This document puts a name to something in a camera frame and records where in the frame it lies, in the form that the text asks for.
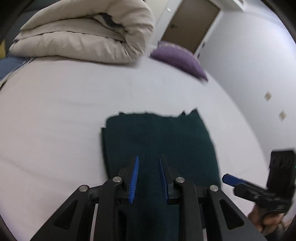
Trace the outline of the right hand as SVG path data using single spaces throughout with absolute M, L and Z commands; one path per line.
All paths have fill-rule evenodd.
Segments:
M 248 214 L 248 219 L 263 235 L 274 232 L 285 216 L 284 213 L 271 213 L 266 216 L 262 216 L 262 214 L 263 209 L 255 204 L 251 213 Z

